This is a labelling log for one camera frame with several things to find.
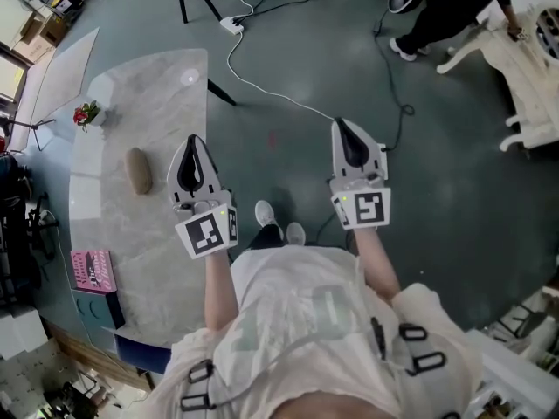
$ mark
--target table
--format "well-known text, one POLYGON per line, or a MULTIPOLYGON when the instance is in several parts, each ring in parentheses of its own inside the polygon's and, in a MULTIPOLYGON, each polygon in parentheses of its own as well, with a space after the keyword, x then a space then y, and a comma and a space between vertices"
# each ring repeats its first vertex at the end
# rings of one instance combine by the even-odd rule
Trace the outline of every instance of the table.
POLYGON ((529 42, 514 42, 507 27, 488 30, 487 22, 471 30, 464 44, 437 72, 449 72, 470 52, 481 50, 487 63, 503 73, 510 88, 516 115, 507 118, 508 127, 518 123, 521 132, 505 138, 499 145, 505 152, 511 144, 522 143, 535 148, 559 141, 559 71, 543 58, 529 27, 535 26, 540 10, 529 10, 518 16, 531 35, 529 42))
POLYGON ((204 324, 204 261, 192 261, 175 232, 166 177, 189 134, 205 138, 207 52, 179 50, 118 65, 87 93, 107 107, 101 127, 76 135, 70 177, 73 250, 110 250, 131 340, 169 347, 204 324), (123 157, 142 149, 153 188, 133 192, 123 157))

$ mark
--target pink book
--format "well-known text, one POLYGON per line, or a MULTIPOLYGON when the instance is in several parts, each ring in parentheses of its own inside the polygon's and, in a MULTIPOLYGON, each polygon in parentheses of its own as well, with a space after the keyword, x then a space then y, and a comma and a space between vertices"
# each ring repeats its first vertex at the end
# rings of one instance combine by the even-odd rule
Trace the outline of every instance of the pink book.
POLYGON ((79 289, 116 292, 108 250, 72 251, 72 267, 79 289))

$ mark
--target brown oval object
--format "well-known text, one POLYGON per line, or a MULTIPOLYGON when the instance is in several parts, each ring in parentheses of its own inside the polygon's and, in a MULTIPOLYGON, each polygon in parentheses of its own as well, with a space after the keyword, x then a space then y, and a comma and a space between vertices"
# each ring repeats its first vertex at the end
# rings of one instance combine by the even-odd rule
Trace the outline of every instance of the brown oval object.
POLYGON ((139 148, 131 148, 124 156, 124 168, 136 194, 146 194, 152 186, 148 157, 139 148))

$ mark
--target white flower pot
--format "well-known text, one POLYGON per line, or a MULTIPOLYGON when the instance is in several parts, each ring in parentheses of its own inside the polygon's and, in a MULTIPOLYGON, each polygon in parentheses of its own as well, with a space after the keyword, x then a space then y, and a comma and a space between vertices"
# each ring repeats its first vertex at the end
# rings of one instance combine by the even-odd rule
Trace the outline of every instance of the white flower pot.
POLYGON ((106 120, 107 120, 107 112, 105 112, 103 109, 101 109, 101 111, 99 113, 97 113, 97 116, 91 120, 89 125, 90 126, 100 126, 106 120))

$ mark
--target white t-shirt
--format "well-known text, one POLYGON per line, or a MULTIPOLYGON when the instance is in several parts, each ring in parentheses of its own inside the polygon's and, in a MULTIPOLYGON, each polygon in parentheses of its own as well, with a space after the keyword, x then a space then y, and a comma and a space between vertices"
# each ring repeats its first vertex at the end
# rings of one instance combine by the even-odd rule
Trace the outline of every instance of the white t-shirt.
POLYGON ((213 359, 220 380, 211 401, 234 398, 221 417, 267 418, 283 402, 316 391, 363 399, 399 417, 395 381, 363 333, 373 317, 389 353, 398 315, 445 336, 468 368, 458 374, 466 403, 479 386, 480 354, 424 285, 408 287, 390 307, 365 285, 353 255, 292 245, 248 251, 231 274, 239 316, 225 334, 202 329, 173 346, 165 378, 148 401, 152 417, 188 418, 178 408, 184 386, 176 387, 204 358, 213 359), (314 336, 320 339, 308 339, 314 336))

